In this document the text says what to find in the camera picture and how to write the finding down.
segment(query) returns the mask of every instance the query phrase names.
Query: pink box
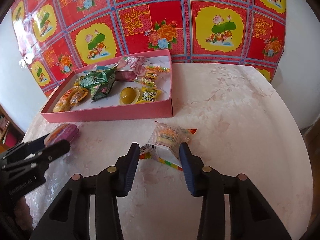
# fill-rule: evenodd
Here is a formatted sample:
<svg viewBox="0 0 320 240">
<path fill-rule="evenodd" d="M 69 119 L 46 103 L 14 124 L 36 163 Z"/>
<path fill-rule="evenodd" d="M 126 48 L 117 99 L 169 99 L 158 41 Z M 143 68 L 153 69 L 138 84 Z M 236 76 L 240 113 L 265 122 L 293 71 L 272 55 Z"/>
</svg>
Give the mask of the pink box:
<svg viewBox="0 0 320 240">
<path fill-rule="evenodd" d="M 146 58 L 168 56 L 170 68 L 172 69 L 171 56 L 168 49 L 135 53 L 127 56 L 145 56 Z M 76 74 L 79 74 L 85 70 L 90 70 L 95 65 L 104 66 L 104 65 L 115 64 L 122 57 L 127 57 L 127 56 L 121 56 L 121 57 L 104 60 L 96 64 L 91 64 L 73 71 L 49 98 L 48 102 L 45 104 L 44 108 L 41 111 L 42 116 L 48 122 L 90 122 L 90 121 L 172 117 L 173 116 L 172 99 L 171 99 L 172 71 L 170 72 L 169 99 L 156 101 L 152 103 L 132 104 L 132 105 L 123 105 L 123 106 L 106 106 L 106 107 L 99 107 L 99 108 L 52 113 L 53 107 L 56 105 L 56 103 L 61 98 L 61 96 L 74 85 L 74 82 L 77 78 Z"/>
</svg>

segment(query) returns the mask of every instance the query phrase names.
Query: wall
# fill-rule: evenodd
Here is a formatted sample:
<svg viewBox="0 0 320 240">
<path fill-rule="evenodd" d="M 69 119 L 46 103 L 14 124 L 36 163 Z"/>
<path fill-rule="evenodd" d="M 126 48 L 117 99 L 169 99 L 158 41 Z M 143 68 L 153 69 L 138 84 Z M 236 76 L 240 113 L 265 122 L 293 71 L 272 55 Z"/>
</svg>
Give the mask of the wall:
<svg viewBox="0 0 320 240">
<path fill-rule="evenodd" d="M 24 132 L 46 97 L 26 66 L 13 31 L 11 13 L 0 24 L 0 104 Z"/>
<path fill-rule="evenodd" d="M 320 113 L 320 22 L 305 0 L 287 0 L 284 53 L 271 84 L 298 127 Z"/>
</svg>

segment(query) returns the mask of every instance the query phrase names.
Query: table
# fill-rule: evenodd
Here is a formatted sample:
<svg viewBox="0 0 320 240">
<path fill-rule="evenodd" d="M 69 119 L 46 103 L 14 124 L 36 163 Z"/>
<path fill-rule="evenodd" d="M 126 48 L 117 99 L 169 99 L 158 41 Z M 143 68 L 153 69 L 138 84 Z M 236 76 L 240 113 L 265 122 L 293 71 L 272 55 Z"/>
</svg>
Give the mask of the table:
<svg viewBox="0 0 320 240">
<path fill-rule="evenodd" d="M 311 167 L 298 127 L 278 93 L 250 66 L 190 63 L 172 68 L 174 117 L 156 120 L 198 128 L 189 142 L 192 153 L 221 174 L 247 174 L 292 239 L 299 239 L 311 215 Z M 58 125 L 38 114 L 24 141 Z M 155 119 L 147 119 L 77 125 L 80 136 L 72 142 L 70 153 L 53 162 L 46 172 L 47 182 L 26 196 L 34 226 L 74 173 L 90 176 L 115 164 L 132 142 L 145 144 L 156 124 Z M 181 171 L 140 160 L 131 192 L 118 198 L 124 239 L 195 240 L 201 204 L 202 198 L 188 192 Z"/>
</svg>

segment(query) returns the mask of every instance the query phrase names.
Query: green wrapper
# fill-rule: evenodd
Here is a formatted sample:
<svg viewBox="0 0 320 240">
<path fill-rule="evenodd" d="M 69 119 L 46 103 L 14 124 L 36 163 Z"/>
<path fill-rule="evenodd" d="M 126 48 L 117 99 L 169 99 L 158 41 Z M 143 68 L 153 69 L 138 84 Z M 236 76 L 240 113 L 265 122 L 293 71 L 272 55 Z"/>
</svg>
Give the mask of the green wrapper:
<svg viewBox="0 0 320 240">
<path fill-rule="evenodd" d="M 115 67 L 104 70 L 93 79 L 91 85 L 91 100 L 104 98 L 110 93 L 116 79 L 116 71 L 117 69 Z"/>
<path fill-rule="evenodd" d="M 82 88 L 90 89 L 93 79 L 98 76 L 100 72 L 91 70 L 89 74 L 85 75 L 84 78 L 79 82 Z"/>
</svg>

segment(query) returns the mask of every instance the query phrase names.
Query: marble pattern tabletop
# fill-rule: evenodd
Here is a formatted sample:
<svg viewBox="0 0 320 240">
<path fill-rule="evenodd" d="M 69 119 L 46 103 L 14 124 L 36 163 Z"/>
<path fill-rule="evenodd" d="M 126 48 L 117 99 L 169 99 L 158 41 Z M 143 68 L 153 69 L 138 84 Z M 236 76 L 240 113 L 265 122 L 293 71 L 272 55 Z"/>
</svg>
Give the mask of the marble pattern tabletop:
<svg viewBox="0 0 320 240">
<path fill-rule="evenodd" d="M 192 153 L 221 174 L 247 174 L 298 240 L 311 215 L 312 174 L 301 134 L 278 93 L 250 66 L 173 64 L 172 78 L 172 118 L 76 123 L 80 134 L 70 152 L 52 162 L 47 182 L 26 196 L 33 225 L 74 173 L 90 176 L 115 164 L 132 142 L 142 146 L 148 141 L 157 120 L 198 128 L 189 142 Z M 24 141 L 58 125 L 38 114 Z M 202 198 L 188 192 L 183 172 L 140 160 L 131 192 L 118 198 L 124 239 L 195 240 L 201 204 Z M 90 212 L 95 239 L 94 210 Z M 226 225 L 230 227 L 228 215 Z"/>
</svg>

